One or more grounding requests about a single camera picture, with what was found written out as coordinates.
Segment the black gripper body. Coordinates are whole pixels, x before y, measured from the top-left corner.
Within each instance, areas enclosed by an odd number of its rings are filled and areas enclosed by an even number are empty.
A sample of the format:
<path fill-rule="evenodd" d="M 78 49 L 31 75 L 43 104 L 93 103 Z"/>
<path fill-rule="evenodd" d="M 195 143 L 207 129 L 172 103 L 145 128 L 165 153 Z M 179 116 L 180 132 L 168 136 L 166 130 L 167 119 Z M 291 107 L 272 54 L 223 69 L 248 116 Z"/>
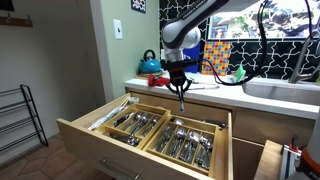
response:
<path fill-rule="evenodd" d="M 176 68 L 169 71 L 170 84 L 173 86 L 183 86 L 186 76 L 183 68 Z"/>

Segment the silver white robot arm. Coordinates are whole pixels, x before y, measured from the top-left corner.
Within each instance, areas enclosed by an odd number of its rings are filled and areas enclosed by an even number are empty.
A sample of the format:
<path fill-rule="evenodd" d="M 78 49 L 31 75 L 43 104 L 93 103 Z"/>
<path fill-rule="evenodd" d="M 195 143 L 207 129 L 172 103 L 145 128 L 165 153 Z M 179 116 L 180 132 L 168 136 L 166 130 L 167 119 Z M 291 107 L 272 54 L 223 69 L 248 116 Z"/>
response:
<path fill-rule="evenodd" d="M 198 25 L 215 13 L 242 11 L 259 0 L 197 0 L 178 17 L 168 21 L 161 30 L 162 47 L 165 59 L 161 61 L 162 68 L 170 75 L 167 88 L 177 94 L 183 102 L 184 93 L 191 85 L 184 69 L 194 65 L 196 60 L 186 60 L 184 49 L 195 47 L 201 38 Z"/>

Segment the orange grey robot base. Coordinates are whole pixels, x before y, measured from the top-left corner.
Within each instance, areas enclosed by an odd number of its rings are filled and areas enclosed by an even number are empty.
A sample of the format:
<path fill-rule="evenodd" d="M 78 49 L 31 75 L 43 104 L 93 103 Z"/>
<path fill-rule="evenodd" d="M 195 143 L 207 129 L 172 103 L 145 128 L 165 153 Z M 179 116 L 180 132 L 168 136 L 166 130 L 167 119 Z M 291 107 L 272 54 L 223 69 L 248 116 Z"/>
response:
<path fill-rule="evenodd" d="M 320 180 L 320 111 L 309 143 L 299 149 L 296 140 L 281 148 L 279 180 Z"/>

